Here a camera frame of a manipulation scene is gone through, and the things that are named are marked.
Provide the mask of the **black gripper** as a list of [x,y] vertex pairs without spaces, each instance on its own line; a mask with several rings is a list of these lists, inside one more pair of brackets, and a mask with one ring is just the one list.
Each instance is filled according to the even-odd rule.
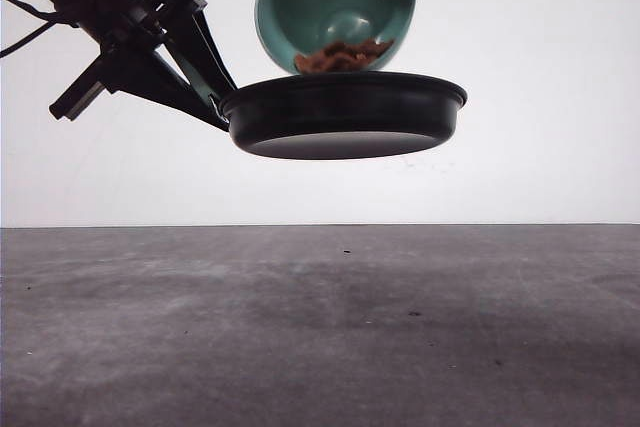
[[50,106],[51,114],[73,120],[101,92],[126,92],[227,131],[214,107],[237,87],[205,7],[205,0],[88,0],[79,24],[100,53]]

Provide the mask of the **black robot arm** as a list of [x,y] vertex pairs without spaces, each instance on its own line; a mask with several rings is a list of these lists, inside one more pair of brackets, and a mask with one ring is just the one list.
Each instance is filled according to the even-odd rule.
[[50,106],[73,120],[103,91],[125,92],[221,130],[219,105],[236,86],[209,31],[204,0],[50,0],[48,23],[78,26],[98,57]]

